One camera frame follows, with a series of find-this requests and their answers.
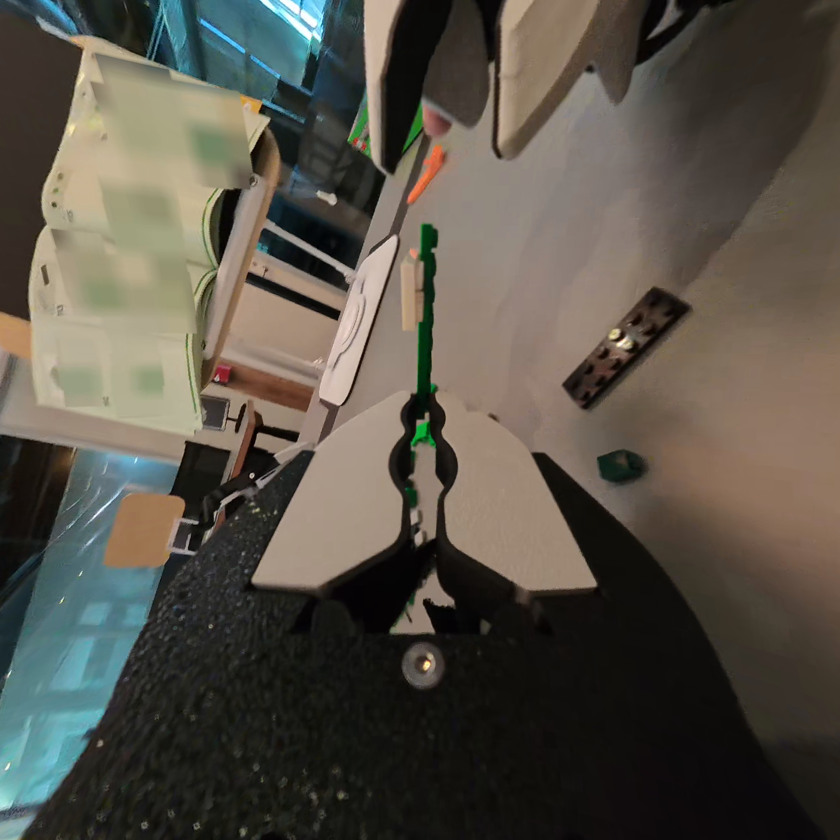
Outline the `black lego plate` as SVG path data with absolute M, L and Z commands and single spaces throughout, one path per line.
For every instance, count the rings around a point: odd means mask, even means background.
M 663 288 L 650 288 L 607 332 L 563 382 L 572 403 L 588 411 L 692 311 L 690 304 Z

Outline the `tan chair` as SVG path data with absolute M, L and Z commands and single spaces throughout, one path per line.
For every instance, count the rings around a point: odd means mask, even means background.
M 172 553 L 172 536 L 185 502 L 173 495 L 131 493 L 121 499 L 103 565 L 114 570 L 159 569 Z

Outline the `green lego box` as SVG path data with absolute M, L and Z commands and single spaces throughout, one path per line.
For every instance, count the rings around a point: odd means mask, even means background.
M 408 150 L 413 146 L 413 144 L 422 134 L 423 131 L 423 108 L 422 106 L 419 106 L 411 128 L 409 129 L 404 146 L 402 147 L 403 153 L 408 152 Z M 361 152 L 367 158 L 372 159 L 371 130 L 369 121 L 367 92 L 364 93 L 360 102 L 359 110 L 356 113 L 355 119 L 353 121 L 353 126 L 350 131 L 348 143 L 358 152 Z

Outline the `white lego plate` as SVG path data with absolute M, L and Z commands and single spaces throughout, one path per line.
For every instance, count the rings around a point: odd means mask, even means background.
M 424 320 L 424 263 L 415 248 L 400 265 L 402 330 L 414 332 Z

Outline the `green lego plate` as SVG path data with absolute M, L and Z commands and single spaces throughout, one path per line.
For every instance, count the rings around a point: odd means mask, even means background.
M 408 430 L 413 434 L 409 445 L 409 467 L 415 465 L 415 449 L 418 444 L 434 443 L 431 422 L 427 418 L 430 411 L 431 397 L 436 391 L 432 383 L 433 347 L 434 347 L 434 301 L 435 277 L 437 273 L 436 248 L 438 230 L 432 224 L 422 224 L 418 252 L 424 264 L 424 310 L 423 321 L 416 332 L 416 390 L 412 395 L 408 409 Z

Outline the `lego instruction booklet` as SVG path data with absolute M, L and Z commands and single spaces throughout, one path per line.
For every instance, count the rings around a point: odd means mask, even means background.
M 190 436 L 265 218 L 268 118 L 234 91 L 82 42 L 29 273 L 36 400 Z

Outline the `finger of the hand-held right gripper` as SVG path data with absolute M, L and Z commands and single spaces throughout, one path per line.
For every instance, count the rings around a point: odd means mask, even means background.
M 513 160 L 589 70 L 624 100 L 649 1 L 506 1 L 496 21 L 492 149 Z
M 371 159 L 393 175 L 421 106 L 451 1 L 365 1 L 364 68 Z

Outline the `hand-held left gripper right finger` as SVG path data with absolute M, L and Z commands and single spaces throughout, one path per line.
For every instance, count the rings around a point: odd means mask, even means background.
M 529 595 L 593 592 L 593 572 L 528 447 L 454 393 L 434 398 L 437 544 L 447 562 L 474 561 Z

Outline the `orange brick separator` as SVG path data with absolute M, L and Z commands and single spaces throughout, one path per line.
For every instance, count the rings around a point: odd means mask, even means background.
M 431 185 L 434 178 L 441 172 L 447 160 L 445 149 L 438 143 L 432 148 L 429 156 L 423 162 L 423 170 L 418 176 L 411 192 L 409 192 L 406 204 L 414 205 Z

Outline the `dark green lego piece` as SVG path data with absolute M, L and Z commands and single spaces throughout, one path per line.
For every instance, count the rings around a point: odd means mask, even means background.
M 597 456 L 596 466 L 599 477 L 613 485 L 634 482 L 648 472 L 645 458 L 628 449 L 617 449 Z

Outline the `white and wooden book stand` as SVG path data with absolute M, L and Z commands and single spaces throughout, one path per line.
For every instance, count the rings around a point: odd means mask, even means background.
M 275 380 L 287 378 L 287 374 L 279 372 L 276 366 L 262 370 L 256 368 L 254 360 L 235 358 L 235 346 L 229 337 L 231 326 L 238 318 L 243 289 L 254 262 L 258 261 L 268 268 L 280 265 L 279 261 L 257 250 L 261 232 L 267 229 L 295 245 L 302 244 L 284 229 L 269 225 L 270 197 L 277 189 L 280 175 L 280 154 L 269 130 L 258 141 L 256 151 L 257 167 L 248 179 L 248 189 L 243 190 L 239 197 L 231 235 L 207 311 L 201 366 L 203 389 L 214 380 L 217 367 L 225 363 L 244 366 Z M 397 234 L 385 238 L 358 269 L 346 275 L 350 287 L 342 299 L 343 309 L 318 379 L 318 399 L 326 405 L 341 406 L 350 396 L 392 273 L 398 246 Z

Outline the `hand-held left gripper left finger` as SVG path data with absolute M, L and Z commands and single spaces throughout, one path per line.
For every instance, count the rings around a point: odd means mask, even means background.
M 408 545 L 403 441 L 410 392 L 395 392 L 335 429 L 309 466 L 251 578 L 266 592 L 325 595 Z

